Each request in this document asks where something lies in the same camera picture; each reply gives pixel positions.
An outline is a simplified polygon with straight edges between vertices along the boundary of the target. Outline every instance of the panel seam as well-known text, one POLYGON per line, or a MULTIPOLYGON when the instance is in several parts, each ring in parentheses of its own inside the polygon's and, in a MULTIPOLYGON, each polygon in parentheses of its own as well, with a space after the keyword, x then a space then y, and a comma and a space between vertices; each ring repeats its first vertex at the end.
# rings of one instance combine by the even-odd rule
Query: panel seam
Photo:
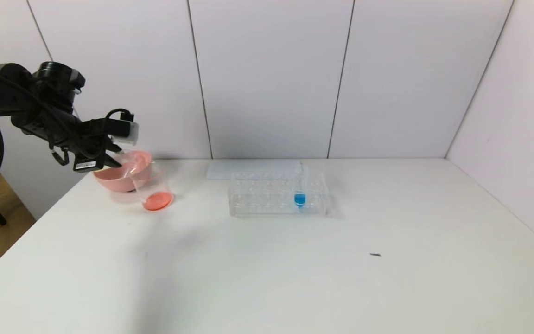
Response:
POLYGON ((34 20, 34 24, 36 25, 36 29, 38 30, 38 34, 40 34, 40 39, 43 41, 43 44, 45 45, 44 48, 46 49, 46 53, 49 54, 49 59, 53 61, 53 56, 51 55, 51 51, 49 51, 49 46, 46 44, 45 37, 43 36, 42 31, 40 31, 40 26, 38 25, 38 21, 36 21, 36 16, 34 16, 34 11, 32 10, 32 6, 30 5, 30 1, 26 0, 26 4, 28 5, 28 9, 30 9, 30 13, 32 15, 32 19, 34 20))
POLYGON ((448 158, 449 152, 451 151, 451 148, 454 145, 454 141, 456 140, 456 137, 458 136, 458 132, 461 130, 461 127, 463 126, 464 119, 467 117, 467 114, 469 113, 469 110, 471 109, 471 105, 473 105, 473 100, 475 99, 475 96, 477 95, 477 91, 479 91, 479 87, 481 87, 481 82, 483 82, 483 78, 485 77, 485 73, 487 72, 491 60, 494 57, 494 53, 496 52, 496 48, 498 47, 498 43, 500 42, 500 38, 502 38, 502 33, 504 32, 504 28, 506 28, 506 23, 508 22, 508 17, 510 17, 510 13, 512 11, 512 7, 515 5, 516 0, 512 0, 510 3, 510 8, 508 9, 508 13, 506 14, 506 19, 504 20, 504 25, 502 25, 502 29, 500 30, 500 34, 498 34, 498 38, 496 39, 496 43, 494 44, 494 49, 492 49, 491 54, 489 55, 489 59, 487 64, 485 64, 485 68, 483 70, 483 74, 481 74, 481 78, 479 79, 479 83, 477 83, 477 87, 475 88, 475 91, 473 92, 473 96, 471 96, 471 100, 469 101, 469 104, 467 106, 467 110, 464 112, 463 118, 460 119, 460 123, 458 123, 458 128, 456 132, 454 133, 453 140, 451 141, 451 144, 449 145, 449 148, 446 150, 445 159, 448 158))
POLYGON ((347 46, 350 43, 351 22, 354 19, 354 8, 356 7, 356 0, 351 5, 350 26, 347 29, 347 40, 345 41, 345 51, 343 52, 343 63, 341 63, 341 75, 339 76, 339 87, 337 88, 337 99, 335 100, 335 111, 333 112, 333 124, 331 124, 331 135, 329 137, 329 148, 327 149, 327 159, 331 154, 331 142, 333 142, 333 129, 335 128, 335 118, 337 117, 337 105, 339 104, 339 93, 341 92, 341 80, 343 79, 343 68, 345 67, 345 59, 347 57, 347 46))
POLYGON ((205 116, 205 127, 207 129, 207 141, 210 144, 210 156, 214 158, 214 152, 211 148, 210 123, 207 120, 207 109, 205 107, 205 96, 203 95, 203 84, 201 83, 201 70, 199 69, 199 57, 197 56, 197 42, 195 42, 195 32, 193 30, 193 16, 191 15, 191 5, 187 0, 187 9, 189 11, 189 23, 191 24, 191 36, 193 37, 193 50, 195 51, 195 63, 197 64, 197 76, 199 76, 199 88, 201 89, 201 102, 203 103, 203 115, 205 116))

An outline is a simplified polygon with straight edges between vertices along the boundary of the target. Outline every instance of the bowl rim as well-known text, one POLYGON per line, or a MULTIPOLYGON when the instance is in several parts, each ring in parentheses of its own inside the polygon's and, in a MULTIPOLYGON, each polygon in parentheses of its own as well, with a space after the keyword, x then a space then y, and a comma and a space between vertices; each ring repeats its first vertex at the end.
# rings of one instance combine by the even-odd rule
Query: bowl rim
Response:
MULTIPOLYGON (((150 163, 152 162, 152 159, 151 159, 152 154, 151 154, 150 152, 146 152, 146 151, 142 151, 142 150, 131 150, 130 152, 134 152, 134 153, 138 153, 138 154, 144 154, 144 156, 149 157, 149 158, 150 158, 150 161, 146 164, 146 167, 147 167, 148 165, 150 165, 150 163)), ((102 171, 106 171, 107 169, 108 169, 108 168, 106 168, 106 169, 100 169, 100 170, 98 170, 98 171, 93 171, 92 173, 94 174, 94 178, 95 178, 96 180, 105 180, 105 181, 107 181, 107 180, 125 180, 125 179, 128 179, 128 178, 129 178, 129 177, 121 177, 121 178, 116 178, 116 179, 103 179, 103 178, 99 178, 99 177, 96 176, 96 174, 98 174, 98 173, 100 173, 100 172, 102 172, 102 171)))

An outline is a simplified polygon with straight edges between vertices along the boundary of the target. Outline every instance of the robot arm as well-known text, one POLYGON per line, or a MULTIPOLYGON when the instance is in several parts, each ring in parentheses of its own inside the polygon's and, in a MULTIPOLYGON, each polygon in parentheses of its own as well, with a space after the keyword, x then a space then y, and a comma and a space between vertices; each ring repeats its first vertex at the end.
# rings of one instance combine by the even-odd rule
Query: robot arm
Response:
POLYGON ((114 142, 134 144, 137 124, 125 109, 85 122, 73 116, 74 97, 84 84, 85 78, 77 70, 60 63, 42 63, 34 75, 18 64, 0 64, 0 116, 11 116, 12 124, 23 133, 46 140, 61 165, 69 163, 68 152, 72 152, 76 172, 105 165, 120 167, 106 150, 119 152, 121 148, 114 142), (110 118, 117 112, 120 120, 110 118), (63 157, 54 146, 61 148, 63 157))

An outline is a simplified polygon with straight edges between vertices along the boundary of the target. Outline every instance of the wooden floor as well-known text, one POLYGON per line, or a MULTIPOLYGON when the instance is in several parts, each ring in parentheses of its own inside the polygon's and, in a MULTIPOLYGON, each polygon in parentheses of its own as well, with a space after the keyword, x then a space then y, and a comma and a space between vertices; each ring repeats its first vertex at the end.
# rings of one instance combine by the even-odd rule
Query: wooden floor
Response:
POLYGON ((0 174, 0 212, 8 224, 0 226, 0 257, 36 222, 0 174))

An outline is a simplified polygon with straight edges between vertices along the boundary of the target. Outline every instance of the pink bowl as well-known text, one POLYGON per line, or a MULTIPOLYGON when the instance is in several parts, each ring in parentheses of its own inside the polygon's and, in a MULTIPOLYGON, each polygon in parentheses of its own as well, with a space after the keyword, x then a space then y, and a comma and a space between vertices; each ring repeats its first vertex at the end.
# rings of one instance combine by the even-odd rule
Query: pink bowl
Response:
POLYGON ((128 177, 129 171, 134 169, 146 171, 147 166, 152 161, 152 156, 144 151, 131 151, 134 154, 136 162, 123 163, 119 168, 107 168, 101 171, 93 172, 94 178, 98 183, 112 192, 126 193, 135 190, 135 185, 131 178, 128 177))

